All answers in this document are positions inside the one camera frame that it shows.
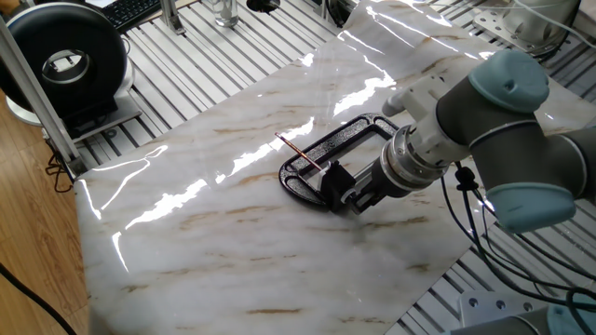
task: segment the glossy surface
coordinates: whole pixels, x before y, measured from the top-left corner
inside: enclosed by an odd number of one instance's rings
[[[337,39],[85,174],[75,188],[91,309],[115,334],[383,334],[469,247],[440,185],[360,217],[307,208],[279,185],[293,151],[274,133],[304,148],[423,74],[454,85],[494,51],[427,7],[362,2]],[[592,118],[592,105],[550,88],[544,129]],[[354,173],[381,145],[341,161]]]

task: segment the metal rod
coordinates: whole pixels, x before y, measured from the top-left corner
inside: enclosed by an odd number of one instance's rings
[[[320,167],[317,164],[317,162],[315,162],[314,160],[310,159],[310,157],[308,157],[305,153],[303,153],[302,150],[298,149],[297,146],[293,145],[290,141],[286,140],[286,138],[284,138],[283,136],[281,136],[281,134],[276,133],[276,136],[279,137],[279,139],[282,140],[284,143],[288,144],[288,146],[291,147],[302,158],[304,158],[305,160],[307,160],[308,163],[312,164],[313,167],[317,168],[317,170],[319,170],[319,171],[322,171],[323,170],[323,168]]]
[[[35,114],[37,114],[39,121],[46,129],[51,141],[61,153],[62,158],[69,164],[80,160],[80,154],[76,150],[75,144],[2,20],[0,20],[0,61],[8,68],[16,84],[27,98]],[[80,170],[84,167],[81,167],[80,164],[76,165],[76,174],[84,172]]]
[[[159,0],[159,2],[161,3],[161,19],[164,23],[176,34],[186,33],[183,23],[178,16],[176,0]]]

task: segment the black cable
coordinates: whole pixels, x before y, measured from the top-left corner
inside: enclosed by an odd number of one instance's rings
[[[449,196],[447,195],[447,188],[445,186],[445,179],[441,178],[441,185],[443,187],[443,196],[445,197],[445,203],[447,204],[447,208],[449,209],[449,212],[452,215],[452,218],[454,219],[455,223],[459,226],[459,229],[461,229],[462,232],[464,232],[464,234],[467,236],[467,238],[472,241],[472,243],[474,243],[476,245],[476,241],[474,240],[474,238],[472,237],[472,235],[469,234],[469,232],[466,230],[466,228],[464,227],[464,225],[457,219],[457,216],[455,216],[455,212],[453,209],[453,206],[451,205],[451,201],[449,200]],[[550,288],[558,288],[558,289],[563,289],[563,290],[567,290],[569,289],[569,287],[567,286],[563,286],[563,285],[559,285],[559,284],[554,284],[554,283],[549,283],[549,282],[545,282],[536,278],[532,278],[529,275],[523,274],[517,270],[511,269],[509,266],[505,265],[503,262],[501,262],[498,258],[496,258],[495,256],[493,256],[491,253],[486,252],[486,250],[484,249],[484,247],[482,245],[477,246],[477,248],[479,248],[478,252],[481,255],[484,255],[484,257],[488,257],[491,260],[493,260],[495,263],[497,263],[499,266],[501,266],[502,268],[506,269],[507,271],[511,272],[512,274],[525,279],[529,282],[532,283],[537,283],[540,284],[542,286],[545,287],[550,287]]]
[[[476,195],[476,197],[478,198],[478,200],[480,202],[482,202],[482,206],[484,208],[486,208],[491,214],[493,214],[493,216],[495,216],[494,212],[488,208],[486,206],[486,204],[484,203],[484,200],[482,200],[482,196],[480,194],[480,192],[478,192],[478,190],[476,190],[476,192],[474,193],[474,195]],[[538,251],[539,253],[541,253],[544,257],[548,258],[551,261],[556,262],[557,264],[559,264],[560,266],[575,272],[576,274],[579,275],[583,275],[586,278],[589,278],[591,280],[596,280],[596,275],[591,275],[588,272],[584,271],[583,269],[578,269],[573,265],[570,265],[569,263],[556,258],[555,256],[549,254],[548,252],[546,252],[544,249],[542,249],[541,247],[539,247],[536,243],[532,242],[530,239],[528,239],[526,236],[522,235],[522,234],[515,234],[517,237],[519,237],[520,240],[522,240],[523,242],[525,242],[528,246],[530,246],[532,249]]]
[[[506,261],[507,263],[511,264],[512,266],[515,266],[517,269],[524,271],[528,276],[530,276],[530,273],[526,269],[524,269],[521,265],[516,264],[513,261],[506,259],[505,257],[499,255],[496,251],[494,251],[493,244],[491,243],[491,237],[488,235],[488,224],[486,224],[485,213],[486,213],[486,205],[484,203],[482,203],[482,223],[484,224],[484,238],[486,239],[486,244],[488,244],[488,249],[490,249],[493,252],[493,254],[496,257],[498,257],[499,259]],[[544,296],[544,293],[542,293],[542,291],[538,287],[538,284],[536,282],[532,282],[532,284],[534,285],[536,292],[538,292],[541,296]]]
[[[584,334],[594,335],[594,332],[592,331],[592,329],[588,326],[588,324],[586,324],[586,321],[584,320],[583,317],[581,317],[581,315],[577,311],[577,308],[575,307],[574,295],[576,295],[577,293],[587,295],[590,298],[592,298],[593,300],[596,300],[596,293],[594,293],[588,289],[585,289],[585,288],[572,288],[567,292],[567,295],[565,297],[565,302],[566,302],[567,308],[569,308],[569,312],[571,313],[571,316],[576,321],[577,325],[581,328],[581,330],[584,332]]]
[[[43,308],[49,315],[51,315],[59,325],[62,326],[66,334],[68,335],[76,335],[73,328],[64,320],[64,318],[58,313],[52,306],[49,305],[46,301],[41,299],[35,292],[31,291],[27,288],[23,283],[17,279],[5,266],[4,264],[0,263],[0,275],[7,279],[7,281],[12,284],[15,288],[17,288],[22,294],[26,295],[29,299],[37,303],[41,308]]]
[[[477,231],[476,230],[476,223],[474,222],[474,217],[472,215],[472,212],[471,212],[469,203],[467,201],[467,191],[462,191],[462,194],[464,194],[464,199],[465,199],[465,204],[464,205],[466,206],[467,219],[469,220],[469,224],[470,224],[470,227],[472,229],[472,232],[476,232]],[[450,205],[449,205],[450,202],[449,202],[448,196],[445,197],[445,202],[448,203],[448,208],[449,208],[450,207]],[[450,209],[450,212],[452,214],[453,219],[457,223],[457,225],[460,226],[460,228],[463,228],[463,225],[457,219],[457,216],[453,212],[453,209],[452,208]],[[560,300],[560,299],[555,299],[555,298],[550,298],[550,297],[544,297],[544,296],[541,296],[541,295],[539,295],[537,293],[534,293],[534,292],[531,292],[529,290],[526,290],[526,289],[523,289],[523,288],[518,287],[517,284],[515,284],[508,276],[506,276],[505,274],[503,274],[498,268],[496,268],[488,260],[488,258],[490,257],[495,262],[498,263],[498,261],[496,261],[496,259],[494,257],[491,257],[492,256],[491,254],[486,253],[486,250],[484,250],[484,248],[481,245],[480,239],[474,239],[473,242],[474,242],[474,244],[476,245],[476,247],[479,250],[479,254],[480,254],[480,257],[481,257],[482,261],[486,264],[486,266],[493,273],[493,275],[495,275],[507,287],[511,288],[512,290],[514,290],[514,291],[516,291],[516,292],[518,292],[518,293],[520,293],[522,295],[528,296],[530,298],[534,298],[536,300],[540,300],[542,302],[550,302],[550,303],[559,304],[559,305],[567,305],[567,302],[566,301],[563,301],[563,300]],[[541,282],[539,280],[536,280],[535,282],[536,283],[540,283],[541,285],[545,285],[545,284],[542,284],[544,282]],[[559,287],[559,288],[562,288],[564,290],[570,290],[570,289],[572,289],[572,288],[563,287],[563,286],[560,286],[560,285],[555,285],[553,283],[546,283],[546,286],[550,286],[550,287],[553,287],[553,288]],[[574,301],[572,301],[571,304],[575,308],[589,310],[589,311],[596,311],[596,304],[593,304],[593,303],[583,303],[583,302],[574,302]]]
[[[537,246],[534,242],[530,241],[526,236],[524,236],[522,234],[516,234],[516,236],[519,237],[523,242],[528,244],[530,247],[532,247],[534,250],[536,250],[539,253],[541,253],[542,255],[544,255],[544,257],[548,258],[549,260],[556,262],[560,266],[565,267],[566,269],[571,270],[571,271],[575,272],[576,274],[583,275],[591,280],[596,280],[596,275],[591,275],[582,269],[577,269],[575,266],[569,265],[568,263],[552,256],[551,254],[547,253],[544,249]]]

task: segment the metal post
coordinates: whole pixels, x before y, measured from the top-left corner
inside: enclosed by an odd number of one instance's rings
[[[35,78],[29,63],[20,52],[19,46],[17,46],[17,42],[12,37],[6,24],[3,20],[0,21],[0,60],[8,68],[46,129],[55,149],[60,152],[70,169],[76,175],[85,172],[86,169],[81,156],[56,111],[54,111],[54,107],[49,102],[46,92]]]
[[[176,34],[184,34],[186,30],[183,23],[178,16],[178,8],[176,8],[176,0],[159,0],[161,3],[161,19],[168,25],[168,27]]]

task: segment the robotic arm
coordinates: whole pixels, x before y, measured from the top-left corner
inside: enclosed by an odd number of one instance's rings
[[[430,75],[391,97],[384,114],[408,110],[415,123],[374,163],[374,196],[422,190],[472,155],[499,222],[512,233],[572,218],[574,199],[596,192],[596,129],[545,136],[534,111],[548,84],[530,56],[503,50],[451,90]]]

